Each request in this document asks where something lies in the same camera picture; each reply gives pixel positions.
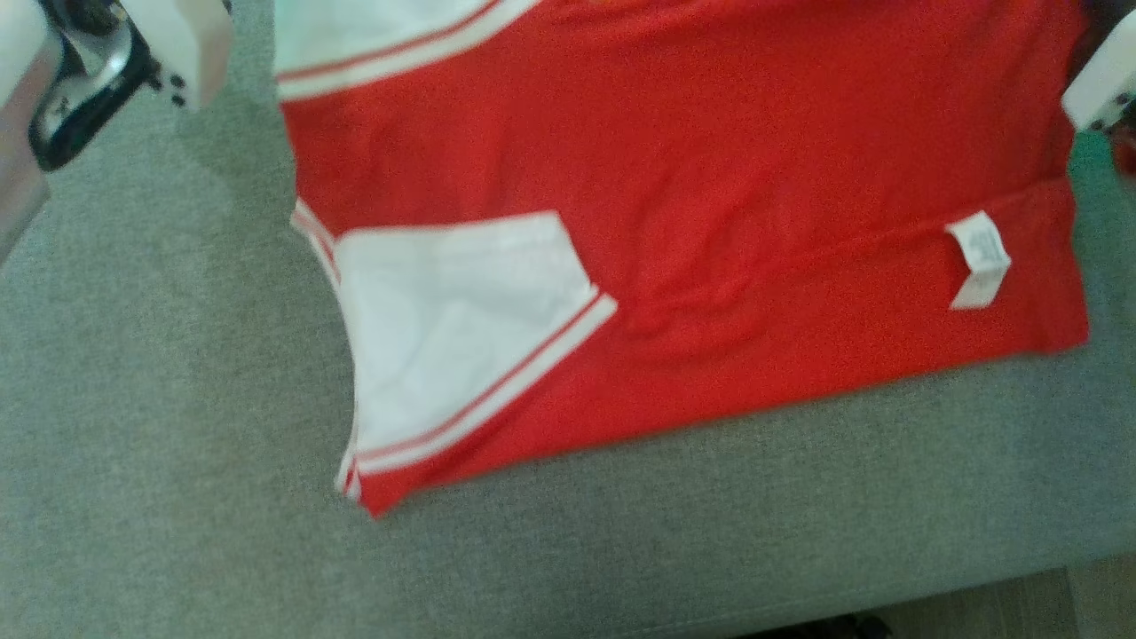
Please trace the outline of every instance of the red and white shirt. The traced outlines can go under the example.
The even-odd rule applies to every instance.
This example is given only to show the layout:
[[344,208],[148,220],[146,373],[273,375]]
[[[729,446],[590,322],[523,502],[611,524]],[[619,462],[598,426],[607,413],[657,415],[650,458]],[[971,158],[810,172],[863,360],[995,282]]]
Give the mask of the red and white shirt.
[[339,481],[376,515],[1087,337],[1075,2],[277,0],[276,22],[294,222],[356,365]]

